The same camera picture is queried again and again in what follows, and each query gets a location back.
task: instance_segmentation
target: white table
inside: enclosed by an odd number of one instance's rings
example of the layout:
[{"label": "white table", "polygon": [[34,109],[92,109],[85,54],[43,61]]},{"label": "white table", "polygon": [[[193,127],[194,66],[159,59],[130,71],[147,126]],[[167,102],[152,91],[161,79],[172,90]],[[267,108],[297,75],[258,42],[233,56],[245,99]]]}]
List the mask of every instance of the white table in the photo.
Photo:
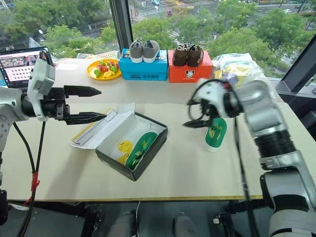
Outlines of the white table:
[{"label": "white table", "polygon": [[[67,64],[77,61],[69,60]],[[228,131],[217,153],[206,151],[199,142],[200,130],[182,126],[188,120],[184,103],[192,93],[191,84],[165,81],[140,82],[117,79],[97,82],[85,76],[82,64],[76,72],[57,69],[56,86],[90,85],[103,92],[91,98],[69,99],[72,113],[103,112],[117,103],[136,102],[136,111],[168,126],[166,143],[142,176],[133,182],[102,163],[94,151],[70,147],[71,138],[84,125],[66,126],[50,119],[46,125],[40,185],[36,200],[107,201],[107,200],[173,200],[173,199],[240,199],[243,198],[239,163],[233,137],[233,120],[227,119]],[[316,143],[285,103],[278,103],[297,149],[302,151],[316,181]],[[253,198],[261,197],[259,154],[243,117],[238,118],[241,153]],[[34,156],[37,154],[41,123],[33,118],[18,123],[27,137]],[[14,128],[10,131],[3,153],[3,189],[9,199],[28,199],[31,167],[23,142]]]}]

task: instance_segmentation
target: white basket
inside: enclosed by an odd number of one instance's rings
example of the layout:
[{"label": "white basket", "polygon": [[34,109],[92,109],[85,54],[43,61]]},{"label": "white basket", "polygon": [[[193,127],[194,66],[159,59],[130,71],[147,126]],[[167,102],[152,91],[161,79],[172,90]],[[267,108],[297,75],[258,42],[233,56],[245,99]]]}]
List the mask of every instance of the white basket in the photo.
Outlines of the white basket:
[{"label": "white basket", "polygon": [[96,54],[95,55],[96,58],[114,58],[114,59],[118,59],[118,51],[117,50],[113,50],[110,52],[106,52],[106,53],[100,53],[100,54]]}]

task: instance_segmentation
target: yellow plate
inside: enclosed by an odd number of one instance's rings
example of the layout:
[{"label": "yellow plate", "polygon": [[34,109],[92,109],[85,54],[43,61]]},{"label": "yellow plate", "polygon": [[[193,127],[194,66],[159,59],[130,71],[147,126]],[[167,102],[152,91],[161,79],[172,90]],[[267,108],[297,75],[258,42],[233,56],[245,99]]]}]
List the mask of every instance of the yellow plate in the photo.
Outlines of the yellow plate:
[{"label": "yellow plate", "polygon": [[107,62],[119,63],[118,59],[111,59],[111,58],[110,59],[99,59],[98,61],[91,63],[87,67],[87,74],[89,77],[91,77],[92,79],[95,79],[95,80],[112,80],[112,79],[115,79],[115,78],[119,77],[120,75],[122,75],[120,69],[118,69],[118,71],[115,73],[115,75],[113,75],[109,78],[103,78],[103,73],[101,74],[101,76],[99,78],[97,78],[96,75],[94,74],[94,70],[97,69],[97,65],[99,64],[99,62],[101,60],[105,63],[107,63]]}]

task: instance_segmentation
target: laptop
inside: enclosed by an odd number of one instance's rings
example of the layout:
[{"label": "laptop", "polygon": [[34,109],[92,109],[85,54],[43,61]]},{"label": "laptop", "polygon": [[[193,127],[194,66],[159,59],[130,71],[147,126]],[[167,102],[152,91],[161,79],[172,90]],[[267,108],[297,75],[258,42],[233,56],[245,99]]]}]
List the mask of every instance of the laptop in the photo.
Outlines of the laptop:
[{"label": "laptop", "polygon": [[0,52],[0,86],[18,88],[26,92],[31,70],[40,57],[41,51],[46,51],[50,61],[52,61],[47,47]]}]

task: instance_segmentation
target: floor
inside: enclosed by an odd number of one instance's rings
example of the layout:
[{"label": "floor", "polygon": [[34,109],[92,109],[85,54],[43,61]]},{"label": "floor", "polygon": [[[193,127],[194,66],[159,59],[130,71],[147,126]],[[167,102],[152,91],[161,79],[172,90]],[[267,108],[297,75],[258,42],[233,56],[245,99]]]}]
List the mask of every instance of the floor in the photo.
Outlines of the floor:
[{"label": "floor", "polygon": [[[94,237],[106,237],[110,226],[119,215],[136,210],[138,202],[112,202],[92,204],[91,211],[99,213],[99,226]],[[166,201],[141,202],[138,209],[140,237],[173,237],[172,219],[178,212],[185,212],[192,219],[198,237],[224,237],[223,228],[213,224],[213,218],[225,213],[225,201]],[[25,211],[11,208],[9,219],[0,227],[0,237],[16,236],[23,221]],[[255,210],[260,236],[268,236],[269,208]],[[232,215],[235,229],[243,236],[249,237],[246,213]],[[80,237],[84,219],[35,208],[28,237]]]}]

